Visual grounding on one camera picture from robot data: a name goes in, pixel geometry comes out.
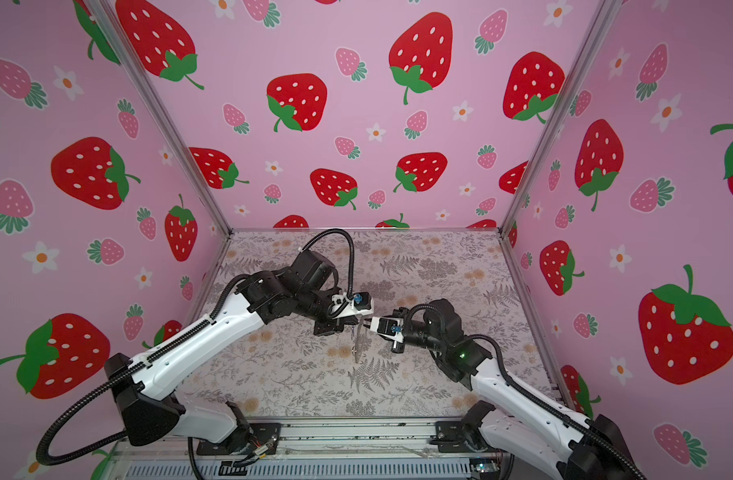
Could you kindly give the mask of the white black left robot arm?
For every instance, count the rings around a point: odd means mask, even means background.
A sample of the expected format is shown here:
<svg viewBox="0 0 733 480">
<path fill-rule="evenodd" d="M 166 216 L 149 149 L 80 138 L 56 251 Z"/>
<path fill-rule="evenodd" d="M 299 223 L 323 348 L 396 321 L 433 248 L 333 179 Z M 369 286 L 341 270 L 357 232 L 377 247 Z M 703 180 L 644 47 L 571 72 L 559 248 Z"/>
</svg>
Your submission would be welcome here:
<svg viewBox="0 0 733 480">
<path fill-rule="evenodd" d="M 346 288 L 326 288 L 326 282 L 338 281 L 338 271 L 312 248 L 330 235 L 342 236 L 348 244 L 354 242 L 344 229 L 324 230 L 300 248 L 290 266 L 232 278 L 214 309 L 172 338 L 132 358 L 122 354 L 110 358 L 106 362 L 106 383 L 80 398 L 46 430 L 36 448 L 36 461 L 55 466 L 118 440 L 145 446 L 168 436 L 200 439 L 212 453 L 250 451 L 254 432 L 236 404 L 198 403 L 178 395 L 176 390 L 224 348 L 274 320 L 296 314 L 312 320 L 314 335 L 328 336 L 372 312 L 370 297 L 354 292 L 354 271 L 346 276 Z M 114 395 L 124 430 L 74 452 L 50 454 L 56 434 L 107 391 Z"/>
</svg>

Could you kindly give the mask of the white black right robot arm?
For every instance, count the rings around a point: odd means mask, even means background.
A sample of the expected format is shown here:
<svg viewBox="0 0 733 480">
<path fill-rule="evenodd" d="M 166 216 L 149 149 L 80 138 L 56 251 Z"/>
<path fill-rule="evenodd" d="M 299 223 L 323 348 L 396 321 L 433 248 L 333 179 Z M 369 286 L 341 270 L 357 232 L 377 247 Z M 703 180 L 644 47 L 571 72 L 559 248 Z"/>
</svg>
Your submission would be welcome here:
<svg viewBox="0 0 733 480">
<path fill-rule="evenodd" d="M 473 423 L 475 448 L 513 454 L 552 479 L 644 478 L 614 422 L 590 419 L 510 374 L 501 346 L 466 334 L 448 300 L 397 309 L 374 318 L 371 329 L 395 353 L 408 345 L 428 350 L 450 380 L 485 402 L 487 413 Z"/>
</svg>

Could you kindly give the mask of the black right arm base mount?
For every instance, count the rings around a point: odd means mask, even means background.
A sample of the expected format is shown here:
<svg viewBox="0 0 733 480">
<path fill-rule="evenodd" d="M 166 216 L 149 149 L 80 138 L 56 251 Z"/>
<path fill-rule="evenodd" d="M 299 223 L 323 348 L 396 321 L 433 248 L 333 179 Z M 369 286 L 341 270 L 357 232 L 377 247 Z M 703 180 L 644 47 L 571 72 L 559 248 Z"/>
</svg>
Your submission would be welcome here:
<svg viewBox="0 0 733 480">
<path fill-rule="evenodd" d="M 496 408 L 494 404 L 479 400 L 458 420 L 443 420 L 435 423 L 435 435 L 429 444 L 441 453 L 504 453 L 494 448 L 481 433 L 486 420 L 512 420 L 514 416 Z"/>
</svg>

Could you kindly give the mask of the left aluminium corner post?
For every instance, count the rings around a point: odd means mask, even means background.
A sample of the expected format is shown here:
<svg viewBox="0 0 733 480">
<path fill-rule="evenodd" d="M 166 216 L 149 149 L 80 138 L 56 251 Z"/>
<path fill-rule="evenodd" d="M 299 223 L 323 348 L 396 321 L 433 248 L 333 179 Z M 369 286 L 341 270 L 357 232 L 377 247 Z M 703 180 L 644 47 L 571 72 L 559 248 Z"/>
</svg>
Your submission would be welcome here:
<svg viewBox="0 0 733 480">
<path fill-rule="evenodd" d="M 122 32 L 122 25 L 120 25 L 120 21 L 116 18 L 116 11 L 114 11 L 114 1 L 88 0 L 86 4 L 88 4 L 92 14 L 96 16 L 98 27 L 100 27 L 100 30 L 106 36 L 106 40 L 108 40 L 108 43 L 110 43 L 110 46 L 112 46 L 112 49 L 118 55 L 124 71 L 128 74 L 128 78 L 132 81 L 132 85 L 138 91 L 138 95 L 140 95 L 144 104 L 146 104 L 146 109 L 148 109 L 150 116 L 154 119 L 156 127 L 160 130 L 160 134 L 166 140 L 166 145 L 170 147 L 170 150 L 176 156 L 176 160 L 180 164 L 180 169 L 184 171 L 184 174 L 188 177 L 188 181 L 190 181 L 190 186 L 192 186 L 192 189 L 194 189 L 194 192 L 200 198 L 200 202 L 202 202 L 202 205 L 204 205 L 204 208 L 210 214 L 210 218 L 216 224 L 216 229 L 220 232 L 220 236 L 230 238 L 232 236 L 232 227 L 230 227 L 228 220 L 224 217 L 224 213 L 222 213 L 222 210 L 216 204 L 214 195 L 210 193 L 210 188 L 206 185 L 206 181 L 200 175 L 200 169 L 196 166 L 194 157 L 190 154 L 186 142 L 184 142 L 180 131 L 176 128 L 176 123 L 172 121 L 172 116 L 168 113 L 166 104 L 162 102 L 162 98 L 158 95 L 156 87 L 150 81 L 148 71 L 144 69 L 144 66 L 142 66 L 142 63 L 136 57 L 132 43 L 128 41 L 128 38 Z"/>
</svg>

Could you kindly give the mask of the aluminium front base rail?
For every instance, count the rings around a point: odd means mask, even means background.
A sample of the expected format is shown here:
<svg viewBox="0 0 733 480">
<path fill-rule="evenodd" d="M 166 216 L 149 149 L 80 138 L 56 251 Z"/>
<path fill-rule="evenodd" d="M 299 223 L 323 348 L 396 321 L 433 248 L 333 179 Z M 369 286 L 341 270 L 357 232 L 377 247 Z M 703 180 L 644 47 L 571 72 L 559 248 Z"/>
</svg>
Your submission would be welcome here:
<svg viewBox="0 0 733 480">
<path fill-rule="evenodd" d="M 441 453 L 436 446 L 429 444 L 430 438 L 435 435 L 437 421 L 458 419 L 461 418 L 262 418 L 252 423 L 282 424 L 276 454 L 266 456 L 272 460 L 402 455 L 410 458 L 435 458 L 454 454 L 484 454 Z M 580 442 L 582 435 L 555 420 L 549 420 L 543 426 L 548 432 L 564 434 L 565 438 L 546 440 L 516 418 L 497 421 L 487 419 L 481 433 L 494 448 L 500 448 L 522 460 L 538 461 L 548 466 L 568 460 L 572 453 L 571 447 Z M 200 457 L 238 460 L 238 455 Z"/>
</svg>

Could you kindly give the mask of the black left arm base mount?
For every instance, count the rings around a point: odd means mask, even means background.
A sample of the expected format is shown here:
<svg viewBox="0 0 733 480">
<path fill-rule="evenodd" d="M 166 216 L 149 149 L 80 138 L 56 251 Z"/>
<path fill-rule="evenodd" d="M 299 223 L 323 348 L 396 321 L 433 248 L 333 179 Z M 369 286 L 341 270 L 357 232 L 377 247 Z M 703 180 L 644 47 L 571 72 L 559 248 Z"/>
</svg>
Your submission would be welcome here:
<svg viewBox="0 0 733 480">
<path fill-rule="evenodd" d="M 238 455 L 238 461 L 234 462 L 236 468 L 249 466 L 264 456 L 276 454 L 282 424 L 250 423 L 236 403 L 226 402 L 226 407 L 230 408 L 236 418 L 236 429 L 220 443 L 200 440 L 194 454 L 200 456 Z"/>
</svg>

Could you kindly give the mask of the aluminium corner post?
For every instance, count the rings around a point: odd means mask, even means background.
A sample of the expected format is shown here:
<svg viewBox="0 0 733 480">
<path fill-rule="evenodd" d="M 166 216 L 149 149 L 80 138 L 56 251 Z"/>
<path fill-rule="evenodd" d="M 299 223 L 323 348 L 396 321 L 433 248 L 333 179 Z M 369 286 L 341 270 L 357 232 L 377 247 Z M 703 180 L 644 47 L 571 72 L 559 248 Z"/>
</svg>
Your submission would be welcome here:
<svg viewBox="0 0 733 480">
<path fill-rule="evenodd" d="M 122 25 L 120 25 L 120 21 L 116 18 L 116 11 L 114 11 L 114 1 L 88 0 L 86 4 L 88 4 L 92 14 L 96 16 L 98 27 L 100 27 L 100 30 L 106 36 L 106 40 L 108 40 L 108 43 L 110 43 L 110 46 L 112 46 L 112 49 L 118 55 L 124 71 L 128 74 L 128 78 L 132 81 L 132 85 L 138 91 L 138 95 L 140 95 L 144 104 L 146 104 L 146 109 L 148 109 L 150 116 L 154 119 L 156 127 L 160 130 L 160 134 L 166 140 L 166 145 L 170 147 L 170 150 L 176 156 L 176 160 L 180 164 L 180 169 L 184 171 L 184 174 L 188 177 L 188 181 L 190 181 L 190 186 L 192 186 L 192 189 L 194 189 L 194 192 L 200 198 L 200 202 L 202 202 L 202 205 L 204 205 L 204 208 L 210 214 L 210 218 L 216 224 L 216 229 L 220 232 L 220 236 L 230 238 L 232 236 L 232 227 L 230 227 L 228 220 L 224 217 L 224 213 L 222 213 L 222 210 L 216 204 L 214 195 L 210 193 L 210 188 L 206 185 L 206 181 L 200 175 L 200 169 L 196 166 L 194 157 L 190 154 L 186 142 L 184 142 L 180 131 L 176 128 L 176 123 L 172 121 L 172 116 L 168 113 L 166 104 L 162 102 L 162 98 L 158 95 L 156 87 L 150 81 L 148 71 L 144 69 L 144 66 L 142 66 L 142 63 L 136 57 L 132 43 L 128 41 L 128 38 L 122 32 Z"/>
<path fill-rule="evenodd" d="M 539 174 L 542 164 L 548 157 L 553 144 L 559 136 L 560 129 L 566 122 L 571 101 L 582 87 L 590 68 L 593 66 L 601 47 L 614 25 L 622 4 L 623 2 L 620 0 L 606 0 L 599 3 L 595 16 L 574 59 L 574 63 L 567 73 L 559 99 L 551 109 L 551 115 L 548 118 L 547 124 L 538 137 L 538 142 L 517 189 L 512 206 L 509 208 L 504 223 L 499 229 L 500 238 L 505 239 L 510 233 L 524 200 L 535 181 L 535 177 Z"/>
</svg>

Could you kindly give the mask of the right aluminium corner post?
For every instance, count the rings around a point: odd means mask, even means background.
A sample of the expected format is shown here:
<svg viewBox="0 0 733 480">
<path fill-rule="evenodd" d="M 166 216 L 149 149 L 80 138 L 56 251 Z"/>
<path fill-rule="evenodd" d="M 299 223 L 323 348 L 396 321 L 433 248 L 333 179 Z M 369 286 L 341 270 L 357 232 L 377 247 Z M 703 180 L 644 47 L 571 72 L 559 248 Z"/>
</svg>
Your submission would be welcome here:
<svg viewBox="0 0 733 480">
<path fill-rule="evenodd" d="M 559 99 L 551 109 L 551 115 L 548 118 L 547 124 L 538 137 L 538 142 L 517 189 L 512 206 L 509 208 L 504 223 L 499 229 L 500 238 L 505 239 L 510 233 L 524 200 L 535 181 L 535 177 L 539 174 L 542 164 L 548 157 L 553 144 L 559 136 L 560 129 L 566 122 L 571 101 L 582 87 L 590 68 L 593 66 L 601 47 L 614 25 L 622 4 L 623 2 L 620 0 L 606 0 L 599 3 L 595 16 L 574 59 L 574 63 L 567 73 Z"/>
</svg>

